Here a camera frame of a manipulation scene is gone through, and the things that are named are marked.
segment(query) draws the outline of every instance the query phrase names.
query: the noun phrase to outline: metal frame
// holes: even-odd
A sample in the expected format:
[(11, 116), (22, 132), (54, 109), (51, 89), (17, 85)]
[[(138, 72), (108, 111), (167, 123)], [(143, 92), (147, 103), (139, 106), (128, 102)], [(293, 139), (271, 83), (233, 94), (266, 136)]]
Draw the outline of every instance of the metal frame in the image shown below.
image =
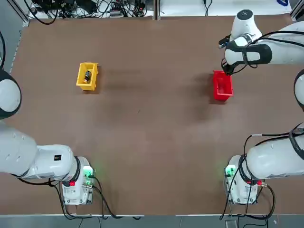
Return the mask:
[(299, 0), (296, 6), (291, 10), (290, 16), (293, 21), (296, 21), (298, 14), (304, 10), (304, 0)]
[(153, 12), (153, 20), (160, 20), (160, 1), (159, 0), (153, 0), (154, 4), (154, 12)]
[(23, 20), (23, 26), (29, 25), (29, 17), (27, 14), (20, 8), (18, 3), (15, 0), (6, 0), (8, 4), (15, 10), (19, 17)]

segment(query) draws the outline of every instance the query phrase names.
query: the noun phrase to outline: brown table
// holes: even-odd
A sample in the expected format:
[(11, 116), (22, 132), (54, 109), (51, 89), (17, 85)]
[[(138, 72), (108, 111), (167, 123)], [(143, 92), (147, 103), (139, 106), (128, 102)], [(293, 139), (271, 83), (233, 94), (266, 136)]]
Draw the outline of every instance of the brown table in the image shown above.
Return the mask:
[[(212, 99), (233, 17), (32, 21), (23, 31), (12, 75), (22, 107), (7, 124), (37, 144), (66, 144), (97, 169), (117, 214), (219, 214), (223, 169), (251, 133), (280, 133), (303, 121), (293, 82), (301, 66), (259, 66), (233, 77), (235, 96)], [(288, 15), (256, 17), (262, 32)], [(97, 90), (76, 87), (81, 62), (100, 65)], [(1, 174), (1, 214), (62, 213), (54, 189)], [(303, 177), (267, 181), (275, 213), (304, 213)], [(264, 191), (249, 213), (267, 213)], [(244, 207), (234, 207), (242, 212)], [(79, 214), (101, 214), (93, 206)]]

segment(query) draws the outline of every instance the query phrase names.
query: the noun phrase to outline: plastic bin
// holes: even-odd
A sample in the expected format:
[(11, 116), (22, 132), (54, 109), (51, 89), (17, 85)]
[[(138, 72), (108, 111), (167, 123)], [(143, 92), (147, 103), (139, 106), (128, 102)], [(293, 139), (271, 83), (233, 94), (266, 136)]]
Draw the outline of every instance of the plastic bin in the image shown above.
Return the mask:
[(232, 80), (225, 72), (213, 71), (213, 97), (216, 100), (226, 101), (233, 96)]
[[(76, 86), (79, 86), (82, 90), (94, 91), (96, 88), (96, 78), (98, 74), (97, 65), (98, 63), (81, 63), (78, 71)], [(87, 71), (90, 71), (92, 74), (89, 83), (84, 82)]]

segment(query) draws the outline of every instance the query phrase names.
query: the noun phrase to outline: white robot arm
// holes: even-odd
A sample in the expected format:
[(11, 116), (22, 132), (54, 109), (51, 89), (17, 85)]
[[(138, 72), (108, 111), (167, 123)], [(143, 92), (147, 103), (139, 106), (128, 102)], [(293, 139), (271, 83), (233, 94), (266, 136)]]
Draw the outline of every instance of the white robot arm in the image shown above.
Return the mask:
[[(14, 115), (21, 105), (21, 90), (0, 69), (0, 119)], [(52, 178), (62, 182), (65, 204), (91, 204), (93, 169), (84, 157), (65, 145), (37, 146), (33, 138), (0, 121), (0, 172), (21, 179)]]
[[(259, 64), (304, 63), (304, 22), (263, 36), (254, 22), (253, 13), (242, 10), (235, 17), (231, 35), (222, 39), (219, 47), (226, 48), (222, 68), (228, 75), (237, 73), (239, 65), (255, 68)], [(295, 77), (294, 95), (304, 110), (304, 70)], [(258, 180), (303, 175), (303, 132), (303, 128), (298, 127), (282, 139), (251, 148), (246, 162), (243, 162), (243, 155), (233, 156), (225, 169), (230, 200), (235, 204), (254, 203)]]
[[(288, 25), (279, 32), (281, 33), (274, 32), (267, 38), (262, 36), (252, 11), (240, 11), (234, 19), (231, 35), (219, 42), (220, 48), (226, 47), (222, 61), (224, 72), (228, 75), (234, 74), (239, 65), (304, 63), (304, 21)], [(302, 74), (299, 74), (294, 81), (294, 95), (302, 109), (303, 79)]]

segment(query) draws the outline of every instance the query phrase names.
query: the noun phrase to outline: red bin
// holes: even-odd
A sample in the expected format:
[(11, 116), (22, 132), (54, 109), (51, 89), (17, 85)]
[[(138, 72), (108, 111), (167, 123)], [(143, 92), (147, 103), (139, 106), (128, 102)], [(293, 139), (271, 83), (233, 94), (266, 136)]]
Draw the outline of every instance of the red bin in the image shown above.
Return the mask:
[(225, 72), (213, 71), (213, 97), (216, 100), (226, 101), (233, 96), (231, 75), (226, 75)]

